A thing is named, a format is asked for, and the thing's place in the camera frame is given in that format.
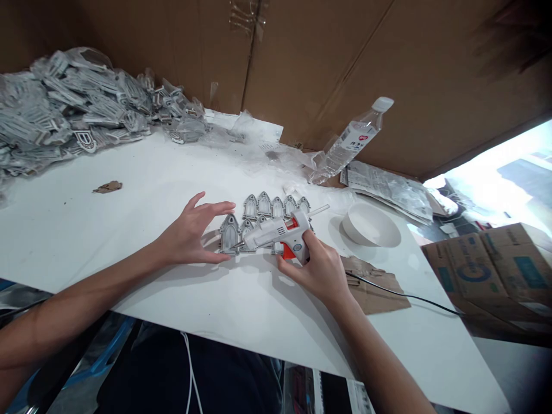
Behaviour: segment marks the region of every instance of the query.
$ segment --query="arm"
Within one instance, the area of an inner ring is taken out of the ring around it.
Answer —
[[[164,266],[218,264],[231,257],[207,251],[200,238],[215,216],[233,213],[234,203],[203,204],[197,194],[151,244],[81,280],[0,330],[0,412],[7,410],[40,362],[83,332],[132,288]]]
[[[378,414],[435,413],[403,364],[387,346],[347,286],[339,253],[308,230],[310,262],[298,268],[278,257],[282,273],[314,294],[332,313],[349,343]]]

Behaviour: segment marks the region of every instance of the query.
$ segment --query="bottle label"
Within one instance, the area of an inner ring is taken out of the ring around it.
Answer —
[[[377,133],[373,126],[363,126],[361,123],[353,121],[339,137],[339,143],[346,150],[360,152]]]

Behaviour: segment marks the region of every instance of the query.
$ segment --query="bottle cap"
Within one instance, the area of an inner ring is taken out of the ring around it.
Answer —
[[[386,112],[395,103],[391,98],[379,97],[372,105],[372,109],[378,112]]]

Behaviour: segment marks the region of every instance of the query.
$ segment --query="hand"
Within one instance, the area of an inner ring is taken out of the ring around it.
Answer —
[[[233,213],[235,203],[228,201],[217,204],[197,202],[205,195],[202,191],[196,194],[184,207],[182,214],[154,241],[167,265],[179,263],[213,263],[219,264],[230,260],[225,254],[206,250],[201,244],[201,236],[215,216]]]
[[[310,250],[310,261],[296,267],[278,256],[278,269],[315,295],[327,307],[352,298],[339,253],[320,241],[311,230],[303,234]]]

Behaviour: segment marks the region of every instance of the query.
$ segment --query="white bowl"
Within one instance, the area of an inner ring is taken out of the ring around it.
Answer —
[[[353,204],[343,218],[343,228],[347,236],[363,246],[397,247],[401,243],[397,225],[370,204]]]

